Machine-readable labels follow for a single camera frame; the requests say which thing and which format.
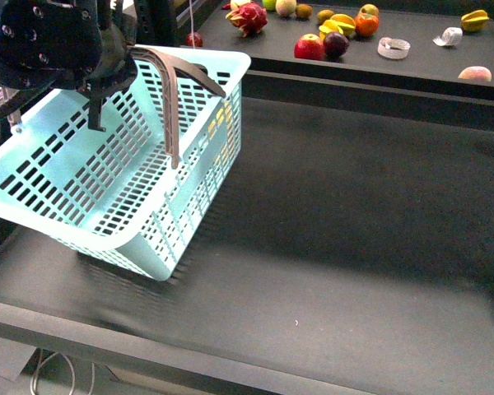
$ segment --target basket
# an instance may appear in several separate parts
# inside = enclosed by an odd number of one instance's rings
[[[161,77],[138,77],[107,99],[105,132],[87,127],[88,102],[52,91],[0,146],[0,217],[108,263],[170,277],[240,150],[243,53],[153,47],[202,65],[222,99],[178,78],[179,166],[165,154]]]

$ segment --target basket handle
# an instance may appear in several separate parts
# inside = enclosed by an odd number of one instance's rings
[[[226,97],[225,91],[207,74],[192,63],[150,47],[132,47],[132,57],[151,63],[161,75],[163,86],[163,121],[165,125],[165,152],[172,157],[172,169],[179,164],[179,108],[178,83],[175,71],[197,82],[214,95]]]

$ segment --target apple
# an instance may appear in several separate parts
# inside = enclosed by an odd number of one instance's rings
[[[337,31],[330,31],[324,37],[324,51],[330,59],[336,59],[344,55],[349,47],[349,40],[345,35]]]
[[[203,37],[197,32],[194,32],[193,34],[188,33],[184,39],[184,42],[189,47],[203,47]]]
[[[374,6],[373,4],[365,4],[361,7],[360,12],[363,14],[370,14],[379,17],[379,8],[377,8],[377,6]]]
[[[324,43],[317,35],[302,35],[295,44],[295,58],[324,60]]]

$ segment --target red apple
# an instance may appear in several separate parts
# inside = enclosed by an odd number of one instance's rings
[[[324,60],[324,43],[317,35],[302,35],[295,44],[295,58]]]
[[[189,47],[203,47],[203,38],[199,33],[188,33],[184,39],[184,42]]]

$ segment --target tape roll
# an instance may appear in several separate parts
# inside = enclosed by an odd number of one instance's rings
[[[441,36],[434,38],[434,43],[440,47],[454,47],[461,42],[463,30],[459,27],[449,27]]]
[[[388,59],[404,59],[408,56],[410,50],[410,43],[403,39],[390,39],[390,37],[383,37],[379,41],[379,47],[377,52],[379,55]]]

